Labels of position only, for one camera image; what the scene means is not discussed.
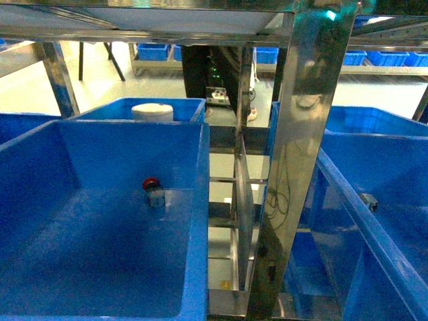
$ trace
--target white cylinder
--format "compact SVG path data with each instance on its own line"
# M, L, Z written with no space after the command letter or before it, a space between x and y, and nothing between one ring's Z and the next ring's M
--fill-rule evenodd
M147 122L172 122L174 121L174 110L172 106L166 104L141 104L132 107L132 119Z

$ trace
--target white panel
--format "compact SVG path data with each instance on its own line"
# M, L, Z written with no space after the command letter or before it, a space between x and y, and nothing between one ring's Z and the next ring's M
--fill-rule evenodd
M276 15L261 12L118 8L88 8L86 11L120 29L248 34L263 29Z

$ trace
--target floor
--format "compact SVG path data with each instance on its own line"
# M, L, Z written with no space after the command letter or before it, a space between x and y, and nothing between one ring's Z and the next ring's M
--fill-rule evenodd
M113 52L126 82L120 81L101 43L85 43L83 82L78 81L78 43L64 42L62 48L81 112L121 97L185 97L182 72L144 70L135 77L130 66L128 45L125 43L115 43ZM255 85L257 96L252 102L252 106L257 108L257 118L249 126L268 126L272 86L272 76L259 75L259 82ZM374 106L411 118L425 88L426 82L421 78L341 76L333 105ZM42 63L0 78L0 112L59 114ZM207 122L233 126L235 116L231 110L216 108ZM212 154L210 161L211 176L232 177L232 155ZM250 177L266 178L267 161L265 156L249 156ZM253 185L252 189L255 202L260 204L263 187ZM211 183L210 201L230 202L231 190L231 184ZM230 230L210 228L209 232L210 256L229 256ZM227 287L232 274L230 261L210 259L209 263L209 287Z

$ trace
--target green light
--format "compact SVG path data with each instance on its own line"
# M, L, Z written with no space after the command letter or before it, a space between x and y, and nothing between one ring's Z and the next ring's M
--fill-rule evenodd
M335 14L333 11L328 10L327 11L327 17L329 17L332 21L334 21L336 19L337 14Z

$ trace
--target blue plastic bin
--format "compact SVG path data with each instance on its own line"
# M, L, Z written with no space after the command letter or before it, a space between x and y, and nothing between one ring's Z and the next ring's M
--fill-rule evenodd
M0 144L7 142L37 126L60 119L43 114L0 114Z
M174 108L174 121L204 122L205 120L205 99L198 98L120 98L72 119L132 120L133 106L151 102L171 105Z
M367 58L375 66L401 67L409 57L407 52L368 51Z
M174 59L177 60L178 62L182 60L180 45L174 45Z
M371 107L333 106L327 130L360 134L428 136L428 126Z
M7 49L7 42L0 38L0 51Z
M285 292L293 297L296 317L313 319L314 300L336 300L336 294L328 280L320 254L311 233L297 232L284 276Z
M276 64L278 52L278 48L258 47L255 51L255 60L258 64Z
M0 146L0 318L205 320L208 162L206 124L57 121Z
M345 54L343 64L345 66L361 66L366 59L367 53L365 51L350 50Z
M428 320L427 159L427 138L324 135L307 204L344 320Z
M140 43L138 45L139 60L167 61L171 45Z
M428 53L409 52L405 64L411 67L428 67Z

